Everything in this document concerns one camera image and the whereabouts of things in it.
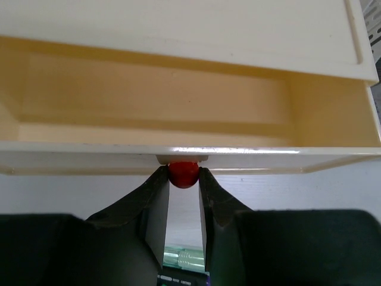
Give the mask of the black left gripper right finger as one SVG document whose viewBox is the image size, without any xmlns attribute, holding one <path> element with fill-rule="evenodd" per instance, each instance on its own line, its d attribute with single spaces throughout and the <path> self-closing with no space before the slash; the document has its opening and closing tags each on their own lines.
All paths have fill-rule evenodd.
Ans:
<svg viewBox="0 0 381 286">
<path fill-rule="evenodd" d="M 253 265 L 251 240 L 255 213 L 226 191 L 209 169 L 199 169 L 199 202 L 205 270 L 248 273 Z"/>
</svg>

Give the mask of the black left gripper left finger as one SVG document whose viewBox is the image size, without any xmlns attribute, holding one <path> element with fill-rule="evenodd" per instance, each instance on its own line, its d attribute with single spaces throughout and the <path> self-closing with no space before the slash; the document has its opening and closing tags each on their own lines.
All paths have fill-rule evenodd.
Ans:
<svg viewBox="0 0 381 286">
<path fill-rule="evenodd" d="M 169 203 L 168 166 L 159 167 L 142 185 L 112 205 L 92 214 L 88 222 L 100 228 L 120 229 L 132 222 L 133 233 L 148 247 L 161 268 Z"/>
</svg>

